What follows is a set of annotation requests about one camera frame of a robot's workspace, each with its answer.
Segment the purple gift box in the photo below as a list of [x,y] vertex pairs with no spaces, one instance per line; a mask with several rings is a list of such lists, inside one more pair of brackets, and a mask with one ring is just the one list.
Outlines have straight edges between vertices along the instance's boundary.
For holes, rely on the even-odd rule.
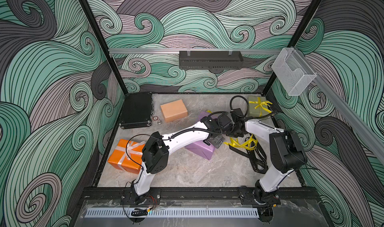
[[185,146],[185,149],[204,159],[211,160],[216,148],[212,144],[207,145],[201,140]]

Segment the black ribbon gold lettering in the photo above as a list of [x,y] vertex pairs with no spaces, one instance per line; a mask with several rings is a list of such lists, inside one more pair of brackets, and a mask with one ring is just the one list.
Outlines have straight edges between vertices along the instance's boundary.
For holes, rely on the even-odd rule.
[[265,174],[268,171],[269,168],[267,164],[267,155],[259,143],[257,144],[257,148],[251,151],[243,148],[229,148],[231,151],[248,158],[254,172],[259,174]]

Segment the peach gift box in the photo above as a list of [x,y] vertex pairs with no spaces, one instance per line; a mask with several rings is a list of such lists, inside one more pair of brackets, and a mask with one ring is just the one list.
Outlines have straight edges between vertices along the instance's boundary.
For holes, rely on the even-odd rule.
[[161,110],[165,122],[172,122],[188,116],[188,110],[181,99],[161,105]]

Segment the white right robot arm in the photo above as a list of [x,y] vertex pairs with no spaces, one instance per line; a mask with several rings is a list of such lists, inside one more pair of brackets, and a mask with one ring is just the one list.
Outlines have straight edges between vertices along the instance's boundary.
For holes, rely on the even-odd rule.
[[257,140],[269,143],[271,166],[255,184],[255,199],[260,205],[278,205],[276,196],[279,185],[292,172],[308,162],[307,155],[296,131],[284,130],[262,123],[261,120],[246,117],[241,110],[232,110],[233,133],[252,134]]

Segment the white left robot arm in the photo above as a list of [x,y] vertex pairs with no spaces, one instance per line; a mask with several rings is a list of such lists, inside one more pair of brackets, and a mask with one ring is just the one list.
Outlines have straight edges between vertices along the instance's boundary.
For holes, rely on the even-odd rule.
[[131,184],[133,203],[142,204],[146,201],[151,183],[155,175],[164,170],[169,157],[177,150],[196,141],[209,142],[232,131],[234,124],[230,119],[222,117],[203,117],[196,124],[171,134],[161,135],[158,131],[150,135],[143,148],[142,164],[137,179]]

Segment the orange gift box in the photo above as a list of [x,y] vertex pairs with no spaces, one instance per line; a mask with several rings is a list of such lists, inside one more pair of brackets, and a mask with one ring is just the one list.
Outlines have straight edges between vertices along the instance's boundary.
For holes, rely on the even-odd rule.
[[139,174],[142,164],[143,148],[146,142],[121,139],[108,159],[108,163],[118,170]]

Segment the black case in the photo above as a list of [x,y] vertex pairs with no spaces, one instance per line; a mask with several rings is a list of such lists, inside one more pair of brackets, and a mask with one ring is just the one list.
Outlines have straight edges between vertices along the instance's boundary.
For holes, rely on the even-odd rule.
[[150,92],[125,96],[119,126],[122,129],[143,128],[152,125],[153,97]]

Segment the clear acrylic wall holder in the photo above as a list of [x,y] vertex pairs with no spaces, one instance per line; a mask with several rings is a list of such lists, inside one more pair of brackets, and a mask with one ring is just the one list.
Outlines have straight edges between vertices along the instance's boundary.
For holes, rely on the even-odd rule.
[[281,50],[272,70],[289,96],[301,95],[317,76],[304,54],[294,47]]

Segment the black perforated wall tray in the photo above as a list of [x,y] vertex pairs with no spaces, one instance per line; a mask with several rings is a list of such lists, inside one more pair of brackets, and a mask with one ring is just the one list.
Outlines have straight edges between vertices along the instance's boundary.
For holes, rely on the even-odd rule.
[[179,53],[179,67],[183,70],[209,70],[220,73],[224,70],[240,70],[244,59],[240,51],[231,55],[227,52],[191,52]]

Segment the aluminium rail back wall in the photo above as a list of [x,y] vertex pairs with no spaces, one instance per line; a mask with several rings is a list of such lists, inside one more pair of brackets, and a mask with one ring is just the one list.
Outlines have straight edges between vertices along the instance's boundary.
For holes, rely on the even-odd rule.
[[240,51],[245,55],[278,55],[282,49],[191,49],[191,48],[110,48],[110,54],[179,54],[181,51],[191,52],[227,52],[231,55]]

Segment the aluminium rail right wall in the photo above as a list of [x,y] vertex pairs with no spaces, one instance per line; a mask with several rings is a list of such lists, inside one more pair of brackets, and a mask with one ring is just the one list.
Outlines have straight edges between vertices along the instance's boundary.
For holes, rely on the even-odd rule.
[[300,68],[304,74],[314,75],[312,81],[325,94],[327,99],[343,116],[343,119],[353,128],[364,145],[376,156],[376,158],[384,162],[384,138],[379,134],[376,135],[369,123],[365,123],[363,119],[348,105],[348,93],[356,93],[357,90],[351,86],[357,86],[357,78],[352,77],[351,81],[343,81],[343,75],[340,74],[329,60],[320,55],[306,58],[304,54],[294,48],[290,48],[292,54],[296,56],[296,67]]

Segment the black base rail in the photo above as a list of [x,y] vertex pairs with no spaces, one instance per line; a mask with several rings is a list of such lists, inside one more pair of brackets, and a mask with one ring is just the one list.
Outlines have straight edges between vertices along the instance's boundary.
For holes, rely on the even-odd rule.
[[254,188],[150,188],[143,197],[138,197],[131,188],[85,188],[82,201],[115,200],[119,204],[160,205],[169,201],[239,201],[242,205],[260,206]]

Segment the black frame post left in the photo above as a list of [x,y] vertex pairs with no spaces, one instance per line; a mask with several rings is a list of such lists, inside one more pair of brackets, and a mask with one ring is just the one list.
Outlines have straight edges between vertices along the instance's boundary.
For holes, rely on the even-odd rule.
[[122,90],[123,92],[123,95],[127,95],[128,94],[128,90],[125,86],[125,83],[123,81],[123,78],[122,76],[120,75],[120,72],[119,72],[119,69],[117,67],[117,64],[116,64],[116,61],[114,60],[114,58],[109,54],[109,48],[107,46],[107,43],[102,35],[102,32],[97,24],[97,21],[96,21],[96,18],[91,10],[91,7],[88,3],[87,0],[78,0],[79,3],[80,3],[80,6],[90,24],[90,27],[91,29],[93,30],[95,36],[96,36],[96,39],[101,47],[101,50],[103,52],[103,54],[105,55],[106,57],[106,60],[120,86],[120,89]]

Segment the black frame post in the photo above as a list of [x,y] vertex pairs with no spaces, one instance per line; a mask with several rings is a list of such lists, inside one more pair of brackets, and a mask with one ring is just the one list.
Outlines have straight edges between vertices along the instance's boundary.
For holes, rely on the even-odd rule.
[[[305,32],[306,28],[310,24],[310,21],[312,20],[314,14],[316,13],[318,7],[320,6],[320,3],[322,0],[312,0],[311,3],[308,6],[308,9],[305,11],[304,16],[302,20],[299,23],[298,28],[296,29],[295,33],[293,34],[292,38],[290,39],[287,48],[291,48],[297,45],[299,42],[299,39],[301,38],[302,34]],[[266,96],[270,89],[272,88],[272,85],[274,82],[278,80],[277,76],[273,72],[271,77],[269,78],[267,84],[265,85],[262,96]]]
[[116,64],[116,61],[114,60],[114,58],[109,54],[109,48],[107,46],[107,43],[102,35],[102,32],[97,24],[97,21],[96,21],[96,18],[91,10],[91,7],[88,3],[87,0],[78,0],[79,3],[80,3],[80,6],[90,24],[90,27],[91,29],[93,30],[95,36],[96,36],[96,39],[101,47],[101,50],[103,52],[103,54],[105,55],[106,57],[106,60],[120,86],[120,89],[122,90],[123,92],[123,95],[127,95],[128,94],[128,90],[125,86],[125,83],[123,81],[123,78],[122,76],[120,75],[120,72],[119,72],[119,69],[117,67],[117,64]]

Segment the black frame post right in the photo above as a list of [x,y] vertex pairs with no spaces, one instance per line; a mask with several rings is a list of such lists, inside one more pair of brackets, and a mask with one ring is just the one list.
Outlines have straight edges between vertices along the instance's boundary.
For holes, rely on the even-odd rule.
[[[304,16],[302,20],[299,23],[298,28],[296,29],[295,33],[293,34],[292,38],[290,39],[287,48],[291,48],[297,45],[299,42],[299,39],[301,38],[302,34],[305,32],[306,28],[310,24],[310,21],[312,20],[314,14],[316,13],[318,7],[320,6],[320,3],[322,0],[312,0],[311,3],[308,6],[308,9],[305,11]],[[267,84],[265,85],[262,96],[266,96],[270,89],[272,88],[272,85],[274,82],[278,80],[277,76],[273,72],[271,77],[269,78]]]

